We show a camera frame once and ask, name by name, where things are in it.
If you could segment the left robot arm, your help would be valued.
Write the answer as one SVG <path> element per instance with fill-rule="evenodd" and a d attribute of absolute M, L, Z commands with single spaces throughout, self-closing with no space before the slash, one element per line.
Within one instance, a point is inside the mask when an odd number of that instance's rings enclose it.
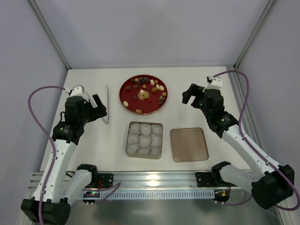
<path fill-rule="evenodd" d="M 38 187 L 30 199 L 23 199 L 21 209 L 31 222 L 41 225 L 64 225 L 71 206 L 83 189 L 98 180 L 94 165 L 81 164 L 73 177 L 64 183 L 69 161 L 75 152 L 87 123 L 107 115 L 99 96 L 91 100 L 80 95 L 70 96 L 65 102 L 65 120 L 53 129 L 51 154 Z"/>

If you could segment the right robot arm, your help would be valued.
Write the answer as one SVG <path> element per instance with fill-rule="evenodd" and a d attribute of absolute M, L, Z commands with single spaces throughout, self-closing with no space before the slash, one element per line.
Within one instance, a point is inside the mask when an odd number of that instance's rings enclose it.
<path fill-rule="evenodd" d="M 232 146 L 251 168 L 250 172 L 238 169 L 229 162 L 221 162 L 212 168 L 216 182 L 232 183 L 251 194 L 263 209 L 276 206 L 299 192 L 294 186 L 294 170 L 282 166 L 268 156 L 239 126 L 239 122 L 225 111 L 224 98 L 220 90 L 206 89 L 191 84 L 182 94 L 182 102 L 200 109 L 212 132 Z"/>

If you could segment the metal tongs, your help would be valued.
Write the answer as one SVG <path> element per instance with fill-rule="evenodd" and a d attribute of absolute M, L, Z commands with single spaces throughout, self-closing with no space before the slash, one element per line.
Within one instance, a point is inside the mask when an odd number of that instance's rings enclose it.
<path fill-rule="evenodd" d="M 106 125 L 109 125 L 110 122 L 110 98 L 109 98 L 109 87 L 108 85 L 106 85 L 106 93 L 107 93 L 107 106 L 106 106 L 106 111 L 107 111 L 107 115 L 105 117 L 102 118 L 103 122 Z"/>

